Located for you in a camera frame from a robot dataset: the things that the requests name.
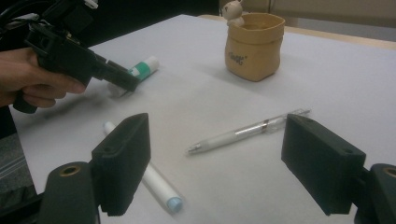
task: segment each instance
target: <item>human hand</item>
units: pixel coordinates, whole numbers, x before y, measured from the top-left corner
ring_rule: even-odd
[[[67,92],[83,93],[85,86],[72,77],[41,68],[35,52],[14,49],[0,52],[0,106],[12,105],[17,92],[36,107],[51,107]]]

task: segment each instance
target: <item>pen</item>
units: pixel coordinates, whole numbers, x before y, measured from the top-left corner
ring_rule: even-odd
[[[104,124],[105,133],[111,133],[116,126],[111,122]],[[161,177],[161,175],[149,163],[143,175],[143,183],[154,195],[154,197],[163,204],[170,212],[180,211],[183,202],[175,190]]]
[[[311,110],[309,109],[297,109],[289,112],[288,114],[296,114],[306,116]],[[286,118],[288,114],[280,115],[271,119],[254,123],[252,125],[236,129],[206,140],[194,144],[187,149],[189,154],[195,154],[199,152],[208,151],[216,147],[222,147],[224,145],[231,144],[233,142],[240,141],[258,133],[273,133],[285,127]]]

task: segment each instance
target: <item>glue stick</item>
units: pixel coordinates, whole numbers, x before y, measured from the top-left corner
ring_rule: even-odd
[[[153,74],[158,69],[159,66],[160,63],[158,62],[158,59],[154,56],[150,56],[143,62],[138,63],[133,68],[129,69],[128,73],[134,77],[139,78],[140,82],[142,82],[151,74]],[[114,97],[121,97],[122,95],[128,92],[127,90],[119,86],[116,86],[113,83],[108,83],[107,87],[108,90],[110,91],[110,94]]]

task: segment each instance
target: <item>marker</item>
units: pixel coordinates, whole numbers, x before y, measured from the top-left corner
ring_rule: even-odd
[[[116,126],[111,122],[104,124],[105,133],[111,133]],[[149,163],[143,175],[143,184],[171,213],[180,211],[183,201],[175,190],[161,177],[161,175]]]
[[[309,112],[310,110],[297,109],[289,112],[288,114],[306,116]],[[206,140],[202,140],[201,142],[187,148],[187,152],[189,154],[204,152],[216,147],[222,147],[233,142],[240,141],[258,133],[273,133],[274,131],[285,127],[288,114],[280,115],[271,119],[266,119],[264,121],[254,123],[240,129],[236,129],[212,138],[208,138]]]
[[[133,68],[129,69],[128,73],[139,78],[140,82],[142,82],[151,76],[151,74],[153,74],[155,71],[157,71],[159,66],[160,63],[158,62],[158,59],[154,56],[150,56],[143,62],[138,63]],[[114,97],[121,97],[128,92],[127,90],[110,82],[107,84],[107,88],[110,91],[110,94]]]

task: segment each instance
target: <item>table surface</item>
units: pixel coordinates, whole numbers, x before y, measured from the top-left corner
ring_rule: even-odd
[[[92,48],[125,67],[150,55],[159,70],[134,94],[112,98],[93,80],[33,115],[12,110],[38,192],[48,173],[89,161],[105,137],[103,124],[149,114],[151,162],[184,200],[168,214],[144,185],[123,217],[103,223],[353,223],[326,217],[280,159],[283,131],[257,135],[195,156],[185,149],[205,139],[297,108],[367,154],[366,168],[396,159],[396,50],[295,33],[284,34],[281,65],[250,82],[224,64],[227,26],[180,15]]]

